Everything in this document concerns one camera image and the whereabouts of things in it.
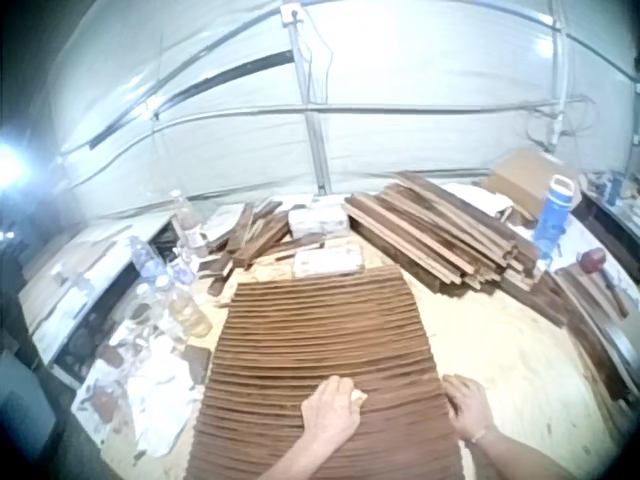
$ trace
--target white tent wall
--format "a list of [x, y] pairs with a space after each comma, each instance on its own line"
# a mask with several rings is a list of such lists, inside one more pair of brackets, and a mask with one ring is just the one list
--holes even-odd
[[[561, 94], [562, 68], [554, 46], [562, 38], [544, 25], [557, 15], [550, 3], [559, 2], [321, 3], [307, 10], [322, 39], [303, 34], [301, 48], [314, 55], [314, 91], [324, 96], [326, 88], [329, 106], [455, 109], [545, 101]], [[47, 96], [61, 150], [97, 134], [204, 45], [278, 5], [97, 0], [49, 77]], [[567, 31], [578, 40], [565, 43], [568, 97], [589, 100], [568, 104], [562, 128], [569, 135], [560, 138], [556, 154], [585, 170], [624, 168], [635, 95], [629, 78], [635, 30], [628, 2], [564, 0], [563, 5]], [[514, 9], [518, 15], [508, 12]], [[541, 22], [527, 19], [536, 15]], [[303, 32], [312, 27], [303, 24]], [[333, 52], [331, 62], [323, 42]], [[287, 29], [273, 16], [202, 58], [158, 97], [166, 99], [198, 80], [290, 48]], [[174, 188], [187, 195], [228, 194], [223, 200], [316, 192], [301, 113], [199, 119], [221, 110], [300, 101], [294, 65], [249, 75], [189, 99], [159, 120], [140, 115], [95, 149], [66, 156], [69, 185], [87, 217], [161, 202]], [[403, 169], [452, 175], [488, 169], [515, 149], [533, 145], [530, 138], [546, 141], [552, 125], [550, 118], [522, 110], [466, 115], [343, 111], [320, 118], [334, 192], [376, 189], [385, 176]]]

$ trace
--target cardboard box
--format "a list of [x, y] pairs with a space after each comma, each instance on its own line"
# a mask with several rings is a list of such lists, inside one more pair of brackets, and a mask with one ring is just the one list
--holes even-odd
[[493, 174], [482, 180], [482, 186], [493, 193], [501, 193], [538, 218], [547, 198], [549, 183], [554, 175], [573, 180], [576, 191], [571, 209], [580, 203], [580, 176], [577, 170], [563, 165], [559, 160], [534, 149], [521, 149], [499, 163]]

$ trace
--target right hand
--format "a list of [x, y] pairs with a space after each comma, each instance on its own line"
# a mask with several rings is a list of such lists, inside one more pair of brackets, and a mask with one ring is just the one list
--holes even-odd
[[351, 400], [350, 378], [332, 376], [302, 402], [303, 438], [332, 454], [349, 440], [360, 425], [360, 406]]
[[449, 419], [462, 440], [469, 441], [494, 426], [484, 387], [462, 375], [444, 375], [442, 383], [449, 399]]

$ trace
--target red object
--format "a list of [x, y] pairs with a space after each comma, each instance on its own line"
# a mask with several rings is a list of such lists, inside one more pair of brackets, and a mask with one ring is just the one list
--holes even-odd
[[584, 252], [578, 259], [580, 268], [584, 273], [599, 272], [606, 261], [607, 253], [600, 247]]

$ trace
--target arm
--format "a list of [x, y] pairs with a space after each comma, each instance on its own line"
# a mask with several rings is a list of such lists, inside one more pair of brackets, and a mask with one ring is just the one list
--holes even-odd
[[304, 433], [260, 480], [306, 480], [355, 433], [360, 404], [353, 380], [333, 376], [302, 402]]
[[538, 450], [501, 433], [493, 423], [484, 387], [460, 375], [445, 375], [449, 418], [462, 440], [475, 444], [506, 480], [564, 480], [573, 476]]

